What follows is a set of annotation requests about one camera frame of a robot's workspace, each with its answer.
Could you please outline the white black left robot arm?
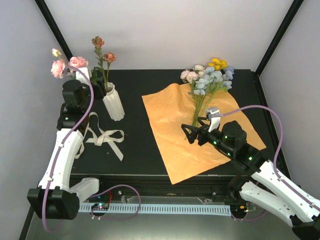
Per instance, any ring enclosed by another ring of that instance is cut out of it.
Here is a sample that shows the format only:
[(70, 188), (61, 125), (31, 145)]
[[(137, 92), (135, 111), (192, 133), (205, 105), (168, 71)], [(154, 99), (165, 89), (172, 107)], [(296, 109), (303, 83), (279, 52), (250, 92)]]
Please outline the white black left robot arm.
[(74, 160), (84, 150), (83, 140), (93, 104), (89, 86), (68, 80), (62, 86), (64, 103), (57, 121), (55, 146), (47, 170), (37, 188), (29, 189), (27, 200), (41, 219), (73, 220), (80, 204), (93, 196), (103, 199), (106, 185), (97, 178), (86, 177), (70, 186)]

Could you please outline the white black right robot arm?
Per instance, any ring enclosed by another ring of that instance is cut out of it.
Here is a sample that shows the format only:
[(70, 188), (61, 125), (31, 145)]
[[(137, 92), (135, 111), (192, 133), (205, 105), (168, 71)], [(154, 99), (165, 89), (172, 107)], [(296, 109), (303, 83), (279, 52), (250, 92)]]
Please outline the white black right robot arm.
[(228, 185), (228, 198), (256, 204), (280, 218), (301, 240), (320, 238), (320, 201), (280, 173), (271, 160), (247, 142), (247, 133), (237, 121), (227, 122), (221, 130), (201, 123), (200, 127), (182, 124), (190, 144), (209, 143), (229, 158), (240, 170)]

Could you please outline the coral rose flower stem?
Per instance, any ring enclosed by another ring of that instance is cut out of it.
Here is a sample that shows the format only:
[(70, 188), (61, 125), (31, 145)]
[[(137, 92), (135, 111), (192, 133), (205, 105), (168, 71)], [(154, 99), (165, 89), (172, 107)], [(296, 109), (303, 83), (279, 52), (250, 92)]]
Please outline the coral rose flower stem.
[(102, 47), (104, 46), (105, 42), (100, 36), (92, 38), (91, 42), (94, 46), (94, 53), (96, 54), (95, 58), (98, 60), (97, 69), (101, 72), (103, 76), (104, 87), (106, 92), (108, 93), (112, 90), (112, 87), (108, 86), (109, 71), (111, 64), (117, 60), (117, 57), (112, 52), (103, 53)]

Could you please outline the pastel artificial flower bunch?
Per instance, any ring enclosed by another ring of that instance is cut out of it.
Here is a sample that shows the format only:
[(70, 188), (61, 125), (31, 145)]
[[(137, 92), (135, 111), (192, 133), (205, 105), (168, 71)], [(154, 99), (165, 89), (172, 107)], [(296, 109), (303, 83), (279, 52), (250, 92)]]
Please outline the pastel artificial flower bunch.
[(215, 93), (219, 90), (228, 92), (232, 88), (235, 69), (226, 60), (212, 58), (207, 66), (196, 64), (191, 69), (185, 69), (180, 74), (183, 83), (190, 86), (189, 95), (194, 101), (192, 126), (198, 125), (198, 117), (203, 106), (208, 106)]

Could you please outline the white ribbed vase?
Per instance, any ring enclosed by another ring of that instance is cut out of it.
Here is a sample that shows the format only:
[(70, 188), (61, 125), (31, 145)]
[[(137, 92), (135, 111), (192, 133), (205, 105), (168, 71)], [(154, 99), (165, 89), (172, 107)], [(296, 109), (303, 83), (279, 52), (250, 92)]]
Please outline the white ribbed vase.
[(112, 120), (121, 121), (125, 116), (125, 111), (119, 93), (112, 82), (107, 83), (107, 90), (106, 95), (102, 99), (105, 108)]

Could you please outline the pink rose flower stem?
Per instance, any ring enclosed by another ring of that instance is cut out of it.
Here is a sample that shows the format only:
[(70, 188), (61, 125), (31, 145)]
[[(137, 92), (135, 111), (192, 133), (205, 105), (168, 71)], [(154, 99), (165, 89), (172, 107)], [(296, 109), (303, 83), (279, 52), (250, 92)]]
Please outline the pink rose flower stem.
[(84, 57), (73, 56), (67, 62), (58, 49), (53, 48), (51, 52), (56, 57), (56, 60), (53, 61), (50, 72), (57, 79), (62, 79), (64, 74), (71, 75), (75, 71), (73, 68), (79, 69), (89, 65), (89, 62)]

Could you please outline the orange wrapping paper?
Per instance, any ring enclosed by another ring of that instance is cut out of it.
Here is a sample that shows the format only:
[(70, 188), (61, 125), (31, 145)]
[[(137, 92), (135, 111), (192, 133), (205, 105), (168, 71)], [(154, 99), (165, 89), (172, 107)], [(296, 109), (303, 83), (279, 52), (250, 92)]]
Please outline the orange wrapping paper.
[(165, 89), (142, 97), (149, 123), (168, 173), (177, 184), (205, 171), (228, 163), (229, 158), (211, 144), (190, 144), (181, 125), (190, 125), (195, 103), (188, 84), (170, 84)]

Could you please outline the cream printed ribbon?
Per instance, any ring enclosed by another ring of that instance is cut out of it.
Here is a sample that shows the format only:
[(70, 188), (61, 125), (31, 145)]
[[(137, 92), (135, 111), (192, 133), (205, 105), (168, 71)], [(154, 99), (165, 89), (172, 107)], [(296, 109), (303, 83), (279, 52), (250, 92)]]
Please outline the cream printed ribbon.
[[(86, 134), (88, 132), (90, 132), (92, 134), (92, 137), (88, 138), (85, 141), (85, 143), (94, 144), (95, 146), (98, 146), (98, 147), (101, 147), (102, 144), (104, 144), (104, 143), (108, 143), (108, 145), (111, 147), (111, 149), (113, 150), (115, 155), (118, 157), (118, 159), (120, 161), (122, 161), (124, 158), (124, 154), (119, 149), (119, 147), (116, 145), (116, 143), (122, 143), (124, 141), (125, 133), (119, 129), (106, 130), (106, 131), (102, 130), (99, 125), (99, 116), (96, 112), (91, 112), (88, 116), (89, 116), (89, 118), (91, 118), (93, 116), (95, 116), (97, 118), (97, 128), (100, 132), (100, 135), (97, 136), (96, 133), (90, 127), (90, 124), (88, 123), (85, 128), (85, 131), (84, 131), (84, 136), (86, 136)], [(117, 133), (119, 133), (121, 135), (121, 137), (119, 137), (119, 138), (112, 137), (113, 134), (117, 134)]]

